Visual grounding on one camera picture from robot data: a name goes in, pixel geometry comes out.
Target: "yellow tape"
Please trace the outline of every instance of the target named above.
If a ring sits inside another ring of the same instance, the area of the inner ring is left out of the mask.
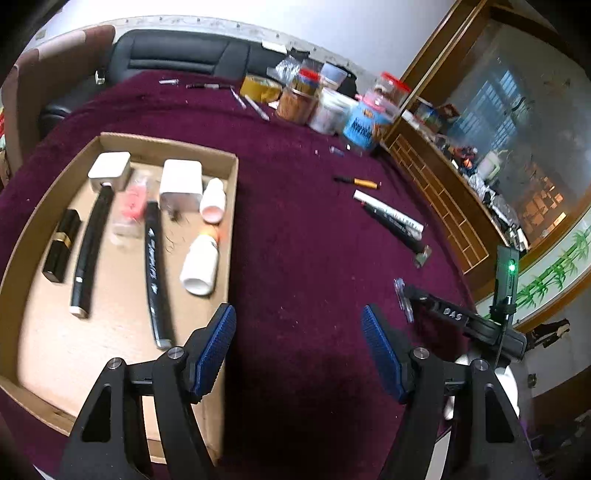
[[[279,98],[281,89],[282,86],[273,80],[256,75],[246,75],[240,88],[240,95],[248,95],[255,102],[269,103]]]

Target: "white square block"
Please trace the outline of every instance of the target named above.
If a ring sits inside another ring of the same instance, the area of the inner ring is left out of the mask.
[[[201,162],[176,160],[164,162],[160,181],[160,208],[167,211],[198,212],[203,196]]]
[[[90,185],[94,192],[100,191],[102,184],[111,184],[114,192],[121,192],[131,172],[129,152],[105,152],[101,153],[95,160],[88,172]]]

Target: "blue rubber gripper pad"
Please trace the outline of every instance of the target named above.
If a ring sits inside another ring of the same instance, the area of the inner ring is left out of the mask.
[[[228,305],[197,362],[193,393],[198,397],[211,392],[235,332],[236,310]]]
[[[369,305],[363,308],[361,327],[384,389],[399,403],[404,403],[408,392],[402,386],[402,366]]]

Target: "glass cabinet door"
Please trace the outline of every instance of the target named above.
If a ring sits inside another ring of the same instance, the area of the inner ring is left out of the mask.
[[[532,247],[591,187],[591,82],[551,45],[490,20],[466,57],[470,65],[448,103],[461,113],[447,132],[494,151],[491,186],[517,212]]]

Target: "red jar lid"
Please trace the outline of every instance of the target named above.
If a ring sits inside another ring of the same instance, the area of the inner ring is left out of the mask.
[[[388,72],[382,72],[382,78],[393,83],[394,85],[396,85],[396,88],[399,90],[404,90],[407,93],[411,92],[411,88],[406,85],[404,82],[401,82],[400,80],[398,80],[394,75],[392,75],[391,73]]]
[[[381,105],[383,100],[384,97],[381,95],[377,95],[375,92],[368,92],[363,96],[361,102],[379,113],[384,113],[386,111],[386,107]]]
[[[314,70],[310,69],[300,69],[300,75],[306,77],[307,79],[313,80],[315,82],[320,81],[320,73],[316,73]]]

